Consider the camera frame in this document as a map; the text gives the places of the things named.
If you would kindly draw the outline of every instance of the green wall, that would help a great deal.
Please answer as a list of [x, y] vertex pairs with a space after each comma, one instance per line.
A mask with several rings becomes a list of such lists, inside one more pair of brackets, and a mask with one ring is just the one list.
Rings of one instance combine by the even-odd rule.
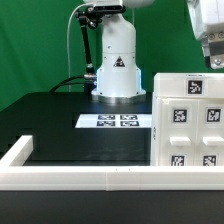
[[[67, 23], [80, 3], [81, 0], [1, 0], [0, 110], [26, 93], [48, 91], [68, 77]], [[125, 17], [132, 20], [131, 11]], [[143, 71], [146, 90], [153, 90], [157, 72], [215, 72], [205, 68], [185, 0], [155, 0], [151, 7], [135, 10], [135, 26], [137, 64]], [[89, 34], [93, 60], [99, 66], [100, 29]], [[72, 75], [83, 74], [83, 44], [76, 20], [72, 23], [71, 55]], [[82, 91], [82, 87], [73, 91]]]

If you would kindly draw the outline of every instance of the white plastic frame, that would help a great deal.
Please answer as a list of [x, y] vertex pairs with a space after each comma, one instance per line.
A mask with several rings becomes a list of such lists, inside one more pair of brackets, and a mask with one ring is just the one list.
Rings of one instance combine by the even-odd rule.
[[22, 136], [0, 160], [0, 190], [224, 190], [224, 167], [23, 167], [32, 151]]

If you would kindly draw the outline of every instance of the robot cable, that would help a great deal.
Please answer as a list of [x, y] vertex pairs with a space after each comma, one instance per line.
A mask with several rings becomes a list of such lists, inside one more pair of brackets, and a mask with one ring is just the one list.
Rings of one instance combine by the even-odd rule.
[[86, 4], [82, 4], [78, 7], [76, 7], [70, 18], [69, 18], [69, 22], [68, 22], [68, 28], [67, 28], [67, 57], [68, 57], [68, 77], [71, 78], [71, 54], [70, 54], [70, 31], [71, 31], [71, 23], [72, 23], [72, 19], [75, 15], [75, 13], [82, 7], [84, 6], [89, 6], [89, 5], [93, 5], [92, 2], [90, 3], [86, 3]]

